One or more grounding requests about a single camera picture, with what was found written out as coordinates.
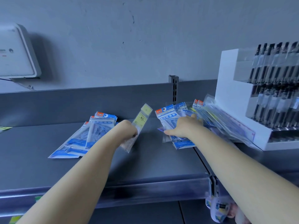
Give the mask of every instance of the forearm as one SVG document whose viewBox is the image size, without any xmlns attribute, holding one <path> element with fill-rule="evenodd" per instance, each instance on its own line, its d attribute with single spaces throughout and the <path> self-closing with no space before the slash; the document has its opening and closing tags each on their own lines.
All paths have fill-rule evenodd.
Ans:
<svg viewBox="0 0 299 224">
<path fill-rule="evenodd" d="M 252 223 L 296 223 L 299 189 L 204 127 L 188 138 Z"/>
<path fill-rule="evenodd" d="M 104 135 L 18 224 L 88 223 L 107 181 L 114 152 L 121 142 L 114 131 Z"/>
</svg>

